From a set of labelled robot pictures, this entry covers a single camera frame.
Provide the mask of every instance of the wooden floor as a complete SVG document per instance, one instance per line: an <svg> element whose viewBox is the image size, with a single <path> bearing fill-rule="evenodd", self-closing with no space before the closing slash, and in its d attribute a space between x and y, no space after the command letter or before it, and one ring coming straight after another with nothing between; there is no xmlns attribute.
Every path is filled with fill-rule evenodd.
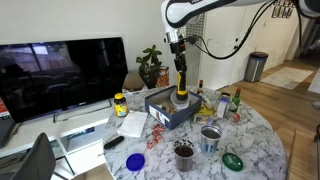
<svg viewBox="0 0 320 180"><path fill-rule="evenodd" d="M262 82L249 83L245 81L220 89L234 94L236 88L240 87L242 89L241 101L253 107L270 122L284 145L288 162L291 157L289 179L317 179L316 144L313 143L313 137L316 126L320 124L320 110L315 109L311 103L320 101L320 95L308 92L307 89L320 67L319 64L320 60L315 62L310 59L285 61L282 65L263 73L262 78L283 67L314 71L294 90ZM76 179L102 180L112 179L112 177L105 170L105 166L100 166Z"/></svg>

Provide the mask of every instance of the blue box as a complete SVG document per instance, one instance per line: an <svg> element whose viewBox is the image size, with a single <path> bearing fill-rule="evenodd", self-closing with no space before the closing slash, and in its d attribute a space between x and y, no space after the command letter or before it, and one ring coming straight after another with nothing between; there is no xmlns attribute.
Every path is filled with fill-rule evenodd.
<svg viewBox="0 0 320 180"><path fill-rule="evenodd" d="M189 91L191 100L188 108L180 110L174 114L169 114L167 111L161 109L158 105L171 102L170 94L176 88L177 86L171 86L145 98L146 111L170 130L185 122L201 108L202 97Z"/></svg>

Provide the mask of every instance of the trash can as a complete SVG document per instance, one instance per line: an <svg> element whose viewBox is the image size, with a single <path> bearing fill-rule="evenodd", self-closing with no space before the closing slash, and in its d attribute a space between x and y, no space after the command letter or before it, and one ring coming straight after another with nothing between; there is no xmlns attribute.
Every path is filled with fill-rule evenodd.
<svg viewBox="0 0 320 180"><path fill-rule="evenodd" d="M244 80L248 82L260 81L264 65L267 62L268 54L264 52L253 52L249 56L249 61L244 76Z"/></svg>

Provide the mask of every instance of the paper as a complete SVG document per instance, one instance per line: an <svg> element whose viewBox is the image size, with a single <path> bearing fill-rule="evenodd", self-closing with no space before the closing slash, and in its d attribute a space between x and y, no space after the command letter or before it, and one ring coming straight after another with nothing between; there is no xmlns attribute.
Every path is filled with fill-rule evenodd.
<svg viewBox="0 0 320 180"><path fill-rule="evenodd" d="M120 136L139 138L141 136L147 116L148 113L145 112L130 111L123 120L123 123L118 130L118 134Z"/></svg>

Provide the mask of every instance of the green bowl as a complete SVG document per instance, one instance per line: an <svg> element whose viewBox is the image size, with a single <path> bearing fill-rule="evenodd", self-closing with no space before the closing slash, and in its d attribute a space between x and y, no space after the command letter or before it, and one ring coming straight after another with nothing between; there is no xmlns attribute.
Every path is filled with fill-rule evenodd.
<svg viewBox="0 0 320 180"><path fill-rule="evenodd" d="M242 160L235 154L232 153L225 153L222 156L222 162L224 165L227 166L232 171L241 171L243 169L243 162Z"/></svg>

